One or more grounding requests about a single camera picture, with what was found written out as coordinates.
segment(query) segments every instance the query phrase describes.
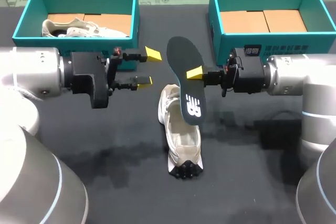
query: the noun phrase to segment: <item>black table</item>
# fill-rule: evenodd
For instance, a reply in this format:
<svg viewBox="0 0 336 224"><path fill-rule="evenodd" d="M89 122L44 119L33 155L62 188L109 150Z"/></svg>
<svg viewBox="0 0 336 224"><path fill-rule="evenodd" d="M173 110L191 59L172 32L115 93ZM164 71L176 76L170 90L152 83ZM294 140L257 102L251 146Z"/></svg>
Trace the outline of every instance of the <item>black table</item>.
<svg viewBox="0 0 336 224"><path fill-rule="evenodd" d="M328 8L336 18L336 4ZM187 37L205 64L213 65L207 6L140 10L140 46L163 56L162 63L138 67L137 75L152 76L151 88L117 91L103 110L92 110L87 95L70 93L37 103L43 143L88 190L87 223L300 223L295 193L303 174L296 155L301 97L228 93L222 98L219 87L207 87L204 172L192 180L175 179L167 171L165 132L157 119L162 88L176 83L166 45L172 36ZM14 45L21 12L0 8L0 46Z"/></svg>

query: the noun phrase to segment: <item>sneaker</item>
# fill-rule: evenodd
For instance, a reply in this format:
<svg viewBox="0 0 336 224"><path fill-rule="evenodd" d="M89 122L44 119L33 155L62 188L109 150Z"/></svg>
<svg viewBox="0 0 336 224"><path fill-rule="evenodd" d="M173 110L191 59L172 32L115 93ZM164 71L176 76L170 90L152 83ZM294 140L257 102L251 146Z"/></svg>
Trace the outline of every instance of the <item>sneaker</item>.
<svg viewBox="0 0 336 224"><path fill-rule="evenodd" d="M106 27L99 27L93 22L86 22L75 18L69 23L54 23L46 19L42 24L43 37L105 37L125 38L129 37L121 31Z"/></svg>
<svg viewBox="0 0 336 224"><path fill-rule="evenodd" d="M200 129L183 120L177 85L167 85L162 90L158 118L166 130L169 173L176 178L199 175L203 170Z"/></svg>

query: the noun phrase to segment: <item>shoelace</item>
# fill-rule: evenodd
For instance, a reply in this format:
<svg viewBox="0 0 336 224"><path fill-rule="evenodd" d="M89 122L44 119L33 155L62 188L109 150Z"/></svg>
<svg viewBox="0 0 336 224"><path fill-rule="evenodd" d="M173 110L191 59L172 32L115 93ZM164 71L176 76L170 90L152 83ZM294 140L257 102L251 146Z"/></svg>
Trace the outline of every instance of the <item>shoelace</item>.
<svg viewBox="0 0 336 224"><path fill-rule="evenodd" d="M166 111L167 111L168 107L170 106L170 104L172 104L175 101L178 101L179 99L180 99L180 93L179 92L167 95L166 106L165 106Z"/></svg>

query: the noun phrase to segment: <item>cardboard box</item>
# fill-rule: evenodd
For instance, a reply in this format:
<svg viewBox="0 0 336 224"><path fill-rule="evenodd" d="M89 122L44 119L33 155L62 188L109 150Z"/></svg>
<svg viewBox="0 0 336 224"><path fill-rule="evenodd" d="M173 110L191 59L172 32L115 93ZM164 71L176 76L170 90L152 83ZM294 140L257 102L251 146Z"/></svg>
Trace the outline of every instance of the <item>cardboard box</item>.
<svg viewBox="0 0 336 224"><path fill-rule="evenodd" d="M67 23L75 17L92 21L102 27L120 30L127 38L44 38L42 23L49 18ZM140 22L138 0L28 0L13 34L19 47L56 47L62 56L72 51L101 51L109 57L114 47L130 49L138 47ZM135 61L125 61L119 69L134 70Z"/></svg>
<svg viewBox="0 0 336 224"><path fill-rule="evenodd" d="M307 31L298 10L221 12L226 33L288 33Z"/></svg>
<svg viewBox="0 0 336 224"><path fill-rule="evenodd" d="M208 17L219 66L232 48L266 61L270 55L328 53L336 39L322 0L209 0Z"/></svg>
<svg viewBox="0 0 336 224"><path fill-rule="evenodd" d="M307 32L299 10L265 10L263 12L270 33Z"/></svg>
<svg viewBox="0 0 336 224"><path fill-rule="evenodd" d="M221 12L224 31L227 33L268 33L263 12Z"/></svg>

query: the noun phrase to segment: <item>cable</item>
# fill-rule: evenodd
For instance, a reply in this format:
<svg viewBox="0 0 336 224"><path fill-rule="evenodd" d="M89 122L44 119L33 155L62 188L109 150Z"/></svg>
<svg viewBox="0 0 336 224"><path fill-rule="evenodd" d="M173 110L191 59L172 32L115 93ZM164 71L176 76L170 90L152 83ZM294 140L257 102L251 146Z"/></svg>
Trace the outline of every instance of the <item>cable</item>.
<svg viewBox="0 0 336 224"><path fill-rule="evenodd" d="M31 99L31 100L36 100L36 101L43 101L41 98L35 96L34 94L30 93L29 91L23 89L23 88L20 88L20 87L8 87L8 89L12 89L14 91L17 91L19 92L21 95L23 95L24 97L28 98L28 99Z"/></svg>
<svg viewBox="0 0 336 224"><path fill-rule="evenodd" d="M240 65L241 65L241 69L242 69L242 70L244 70L244 67L243 67L243 61L242 61L241 57L240 57L240 56L237 56L237 58L239 58L239 59L240 59Z"/></svg>

